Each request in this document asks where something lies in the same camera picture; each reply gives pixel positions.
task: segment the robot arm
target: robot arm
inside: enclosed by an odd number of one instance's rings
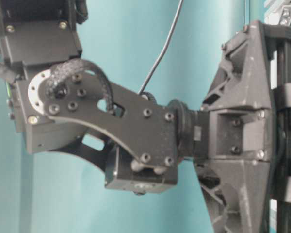
[[[262,232],[283,151],[277,145],[285,142],[274,98],[282,92],[270,89],[269,64],[277,48],[291,43],[291,28],[245,26],[222,45],[203,105],[190,110],[178,100],[147,100],[80,59],[76,22],[88,17],[84,0],[31,2],[0,1],[0,76],[29,153],[74,154],[105,173],[106,188],[137,194],[176,185],[178,164],[190,158],[215,232]],[[36,14],[40,4],[48,10]],[[86,134],[102,140],[103,150],[84,145]]]

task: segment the black braided cable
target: black braided cable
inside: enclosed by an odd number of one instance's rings
[[[87,70],[97,75],[101,84],[103,98],[106,101],[106,110],[113,114],[114,107],[111,84],[103,70],[96,64],[87,60],[77,58],[58,65],[46,82],[46,94],[54,98],[65,84],[66,79]]]

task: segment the hex socket screw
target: hex socket screw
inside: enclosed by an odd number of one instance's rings
[[[167,122],[171,122],[171,121],[173,121],[173,120],[174,120],[174,114],[172,114],[172,113],[166,113],[166,114],[165,114],[165,120],[166,120]]]
[[[140,161],[147,164],[151,160],[151,155],[148,153],[144,153],[141,155]]]
[[[237,146],[232,146],[231,149],[230,149],[231,153],[233,154],[240,154],[241,152],[241,149]]]
[[[48,111],[51,115],[57,115],[60,113],[60,106],[58,104],[51,104]]]
[[[174,164],[174,159],[173,158],[171,158],[171,157],[166,157],[165,158],[165,165],[166,166],[172,166],[173,164]]]
[[[239,120],[239,119],[236,119],[236,120],[232,121],[232,125],[234,127],[239,127],[241,124],[242,124],[242,121]]]
[[[76,103],[75,101],[71,101],[69,104],[68,104],[68,110],[71,111],[71,112],[74,112],[78,109],[78,103]]]
[[[9,33],[13,33],[13,32],[15,32],[15,28],[13,25],[8,25],[8,26],[6,26],[6,31]]]
[[[87,91],[85,89],[78,89],[77,96],[80,98],[84,98],[87,95]]]
[[[152,110],[149,108],[144,109],[144,117],[149,118],[150,116],[152,116]]]
[[[74,82],[75,84],[79,84],[81,81],[82,81],[82,75],[80,74],[72,75],[72,82]]]

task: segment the teal wall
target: teal wall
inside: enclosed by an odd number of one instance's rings
[[[178,0],[89,0],[79,26],[83,58],[111,81],[138,91],[160,53]],[[244,24],[242,0],[185,0],[170,48],[147,91],[198,109],[215,75],[221,44]],[[104,175],[78,158],[28,155],[8,120],[0,80],[0,233],[211,233],[192,163],[178,186],[137,197],[105,190]]]

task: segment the wire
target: wire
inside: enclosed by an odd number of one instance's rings
[[[95,73],[99,79],[102,94],[107,104],[106,109],[109,113],[113,114],[114,106],[111,84],[99,66],[86,60],[76,58],[58,65],[46,82],[46,94],[50,97],[55,97],[61,90],[61,87],[65,84],[66,79],[87,70]]]
[[[164,44],[164,47],[159,55],[159,57],[157,58],[156,62],[154,63],[154,66],[152,67],[151,71],[149,72],[147,78],[145,79],[144,83],[142,84],[139,92],[138,92],[138,95],[142,94],[143,91],[145,90],[147,84],[149,83],[150,79],[152,78],[156,68],[159,66],[162,58],[164,57],[167,49],[168,49],[168,46],[169,46],[169,43],[170,43],[170,40],[171,40],[171,37],[174,33],[174,30],[175,30],[175,27],[176,27],[176,24],[178,22],[178,19],[179,19],[179,15],[180,15],[180,11],[181,11],[181,8],[182,8],[182,5],[183,5],[183,0],[180,0],[179,2],[179,5],[178,5],[178,8],[177,8],[177,11],[176,11],[176,15],[175,15],[175,18],[174,18],[174,21],[171,25],[171,28],[170,28],[170,31],[169,31],[169,34],[168,34],[168,37],[167,37],[167,40]]]

